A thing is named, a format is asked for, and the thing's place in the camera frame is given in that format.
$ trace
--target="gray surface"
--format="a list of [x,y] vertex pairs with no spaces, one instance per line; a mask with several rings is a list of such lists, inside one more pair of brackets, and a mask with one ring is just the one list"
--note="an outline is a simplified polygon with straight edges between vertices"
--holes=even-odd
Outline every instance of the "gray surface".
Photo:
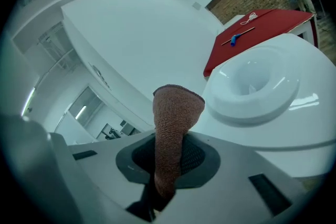
[[133,136],[104,142],[70,146],[72,153],[94,150],[97,155],[81,159],[77,164],[110,199],[121,207],[126,208],[133,202],[140,200],[144,185],[129,182],[118,170],[116,155],[120,149],[128,146],[153,132],[145,132]]
[[[31,199],[59,223],[146,223],[123,207],[140,199],[142,185],[128,182],[115,164],[117,152],[152,131],[117,140],[68,147],[32,122],[4,121],[1,143],[18,182]],[[179,189],[155,223],[261,223],[271,213],[248,180],[264,173],[294,205],[272,219],[284,223],[307,200],[299,182],[243,146],[192,133],[217,149],[221,166],[203,187]],[[98,154],[75,161],[72,153]]]
[[202,188],[179,189],[157,223],[260,223],[272,215],[248,177],[264,173],[291,202],[305,190],[295,179],[243,146],[194,134],[217,149],[221,167]]
[[[194,155],[195,152],[192,152],[191,148],[194,150],[197,148],[200,153],[202,152],[203,156],[203,160],[193,168],[190,168],[191,163],[188,162],[192,161],[197,163],[200,159],[197,160],[197,157]],[[139,156],[141,160],[133,161],[136,156]],[[142,164],[146,163],[146,165],[150,163],[151,165],[149,167],[155,169],[155,133],[124,147],[117,153],[115,159],[119,171],[128,181],[138,184],[148,184],[154,170],[146,170],[138,161]],[[199,188],[216,175],[221,165],[221,159],[213,147],[187,134],[183,137],[180,165],[181,175],[175,181],[175,189]],[[186,166],[188,166],[187,173],[184,171]]]
[[[119,140],[71,146],[77,153],[94,150],[98,155],[78,161],[91,180],[112,200],[123,207],[140,200],[143,187],[128,182],[119,172],[115,156],[124,146],[134,143],[153,131]],[[190,132],[217,149],[221,166],[203,187],[179,189],[156,223],[260,223],[272,218],[249,176],[264,173],[291,202],[302,198],[305,190],[295,179],[267,162],[254,151],[214,137]]]

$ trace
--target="white platform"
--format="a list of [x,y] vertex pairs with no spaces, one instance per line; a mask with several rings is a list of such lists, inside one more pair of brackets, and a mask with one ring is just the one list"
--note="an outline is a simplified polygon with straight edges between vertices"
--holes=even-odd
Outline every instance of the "white platform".
[[[277,50],[283,59],[265,50]],[[223,85],[216,85],[217,94],[225,94],[221,100],[214,100],[215,78],[224,78],[225,72],[237,77],[236,63],[243,66],[249,61],[268,65],[262,67],[270,73],[265,85],[252,94],[241,94],[232,88],[233,79],[222,79]],[[250,77],[263,76],[258,68],[247,68],[246,72]],[[252,147],[293,177],[324,174],[334,161],[335,92],[336,67],[332,62],[305,40],[283,34],[213,70],[202,95],[206,100],[205,111],[192,131]],[[220,107],[220,113],[214,113],[215,106]],[[240,115],[242,119],[258,121],[237,120]]]

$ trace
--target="brown fabric cover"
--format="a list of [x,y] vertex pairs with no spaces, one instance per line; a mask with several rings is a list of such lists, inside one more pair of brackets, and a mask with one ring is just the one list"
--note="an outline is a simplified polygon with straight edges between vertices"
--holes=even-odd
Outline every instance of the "brown fabric cover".
[[182,86],[168,84],[154,92],[154,182],[164,199],[174,196],[174,183],[181,174],[183,135],[196,124],[204,105],[202,97]]

